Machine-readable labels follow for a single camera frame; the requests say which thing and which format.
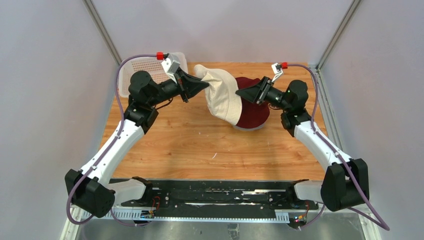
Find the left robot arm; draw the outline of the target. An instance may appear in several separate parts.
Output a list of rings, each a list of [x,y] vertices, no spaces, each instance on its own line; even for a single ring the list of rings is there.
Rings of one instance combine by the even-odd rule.
[[[92,217],[102,218],[113,206],[127,201],[149,206],[153,201],[152,185],[141,177],[111,183],[115,169],[128,151],[152,127],[157,116],[157,105],[181,96],[184,102],[209,84],[178,68],[170,78],[156,83],[147,71],[137,71],[130,78],[128,107],[114,134],[97,154],[81,169],[70,169],[65,175],[68,192],[67,205],[75,205]]]

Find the dark red hat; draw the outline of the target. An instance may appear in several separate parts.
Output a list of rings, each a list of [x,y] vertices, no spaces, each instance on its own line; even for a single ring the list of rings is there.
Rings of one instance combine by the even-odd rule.
[[[241,115],[236,126],[254,128],[265,123],[270,116],[270,109],[265,103],[258,105],[241,98],[241,104]]]

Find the cream hat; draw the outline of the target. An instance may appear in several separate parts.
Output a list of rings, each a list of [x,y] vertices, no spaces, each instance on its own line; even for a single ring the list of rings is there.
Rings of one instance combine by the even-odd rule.
[[[239,89],[236,79],[226,70],[194,66],[195,76],[209,84],[204,89],[209,112],[232,126],[237,125],[242,114],[242,100],[236,94]]]

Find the grey hat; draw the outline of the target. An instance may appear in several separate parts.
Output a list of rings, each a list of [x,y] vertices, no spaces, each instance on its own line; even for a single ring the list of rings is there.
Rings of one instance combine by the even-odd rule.
[[[256,127],[240,127],[240,126],[237,126],[237,125],[233,125],[232,127],[233,127],[234,129],[236,129],[236,130],[239,130],[239,131],[243,131],[243,132],[250,132],[250,131],[260,130],[260,129],[262,129],[264,126],[265,126],[265,123],[263,123],[263,124],[261,124],[261,125],[258,125],[258,126],[256,126]]]

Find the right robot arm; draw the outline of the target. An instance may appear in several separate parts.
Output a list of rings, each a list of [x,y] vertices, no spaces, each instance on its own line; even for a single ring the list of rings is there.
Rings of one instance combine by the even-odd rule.
[[[286,91],[281,91],[274,87],[271,79],[263,77],[259,83],[235,93],[250,103],[269,103],[282,109],[283,128],[300,141],[325,170],[322,181],[303,179],[291,183],[285,195],[291,208],[297,209],[309,200],[323,203],[336,212],[364,204],[370,198],[367,164],[337,148],[312,120],[306,110],[309,95],[304,81],[293,80]]]

